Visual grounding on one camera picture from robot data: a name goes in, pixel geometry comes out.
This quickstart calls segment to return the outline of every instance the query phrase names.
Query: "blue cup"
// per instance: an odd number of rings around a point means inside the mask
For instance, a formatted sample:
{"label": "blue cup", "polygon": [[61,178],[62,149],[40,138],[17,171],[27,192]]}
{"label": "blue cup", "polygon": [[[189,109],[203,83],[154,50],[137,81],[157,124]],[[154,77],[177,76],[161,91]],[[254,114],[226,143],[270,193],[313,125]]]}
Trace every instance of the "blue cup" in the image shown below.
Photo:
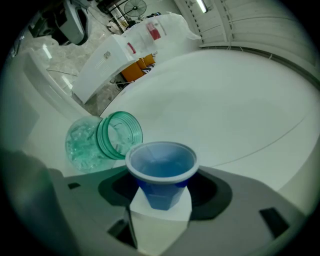
{"label": "blue cup", "polygon": [[180,199],[189,178],[199,168],[196,153],[176,142],[150,142],[134,146],[125,156],[150,206],[169,210]]}

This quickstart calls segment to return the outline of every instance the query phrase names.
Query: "plastic cup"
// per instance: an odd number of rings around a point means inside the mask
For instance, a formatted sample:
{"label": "plastic cup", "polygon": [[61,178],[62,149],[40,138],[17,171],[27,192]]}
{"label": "plastic cup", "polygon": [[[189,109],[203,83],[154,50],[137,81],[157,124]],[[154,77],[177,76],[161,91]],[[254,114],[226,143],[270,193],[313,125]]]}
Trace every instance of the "plastic cup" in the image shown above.
{"label": "plastic cup", "polygon": [[118,111],[102,119],[85,116],[75,121],[65,137],[70,162],[83,173],[111,169],[115,160],[123,160],[129,149],[143,141],[137,119]]}
{"label": "plastic cup", "polygon": [[150,142],[134,146],[125,156],[150,206],[169,210],[180,199],[189,178],[199,168],[196,153],[175,142]]}

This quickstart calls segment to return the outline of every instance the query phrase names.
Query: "white table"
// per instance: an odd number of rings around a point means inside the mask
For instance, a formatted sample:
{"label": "white table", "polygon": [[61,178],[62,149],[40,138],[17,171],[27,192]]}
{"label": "white table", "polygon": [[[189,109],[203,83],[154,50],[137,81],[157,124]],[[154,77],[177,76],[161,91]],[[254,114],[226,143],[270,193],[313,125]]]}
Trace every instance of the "white table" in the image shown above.
{"label": "white table", "polygon": [[101,116],[127,111],[140,122],[144,142],[186,144],[201,165],[259,180],[308,214],[316,198],[305,197],[318,189],[316,168],[295,187],[285,185],[315,148],[319,100],[313,85],[273,60],[202,50],[157,65]]}
{"label": "white table", "polygon": [[72,91],[85,104],[103,85],[137,60],[127,51],[124,37],[110,35],[86,61]]}

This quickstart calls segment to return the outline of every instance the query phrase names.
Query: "floor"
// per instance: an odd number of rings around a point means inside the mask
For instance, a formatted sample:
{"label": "floor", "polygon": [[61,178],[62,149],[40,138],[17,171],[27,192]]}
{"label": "floor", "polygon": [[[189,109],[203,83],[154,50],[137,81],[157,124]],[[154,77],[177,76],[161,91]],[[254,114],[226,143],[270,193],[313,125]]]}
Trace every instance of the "floor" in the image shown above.
{"label": "floor", "polygon": [[[111,35],[111,32],[103,25],[107,24],[111,19],[104,13],[100,12],[96,7],[96,2],[91,2],[89,11],[91,16],[91,34],[89,39],[83,45],[69,44],[59,46],[58,42],[51,36],[43,36],[33,38],[29,30],[26,28],[21,36],[20,47],[18,54],[32,50],[43,63],[43,66],[48,71],[54,81],[63,89],[63,91],[71,96],[77,103],[94,116],[100,116],[109,103],[121,91],[114,84],[106,82],[101,91],[94,95],[86,104],[83,104],[78,97],[72,93],[73,82],[77,79],[82,67],[97,49],[97,47]],[[8,58],[14,57],[14,49],[12,48]],[[117,81],[123,82],[118,75]]]}

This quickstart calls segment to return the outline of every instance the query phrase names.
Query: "white wall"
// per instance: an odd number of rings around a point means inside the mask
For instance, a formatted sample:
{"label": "white wall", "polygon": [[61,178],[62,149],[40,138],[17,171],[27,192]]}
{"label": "white wall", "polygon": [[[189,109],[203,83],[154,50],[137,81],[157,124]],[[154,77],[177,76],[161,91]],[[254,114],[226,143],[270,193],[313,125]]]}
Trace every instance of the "white wall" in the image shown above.
{"label": "white wall", "polygon": [[175,0],[202,37],[201,48],[248,47],[281,56],[320,80],[319,53],[297,18],[277,0]]}
{"label": "white wall", "polygon": [[[166,14],[167,12],[172,12],[175,14],[181,14],[177,5],[173,0],[144,0],[146,3],[146,11],[143,16],[149,16],[156,12],[161,14]],[[120,5],[121,10],[124,12],[126,3]]]}

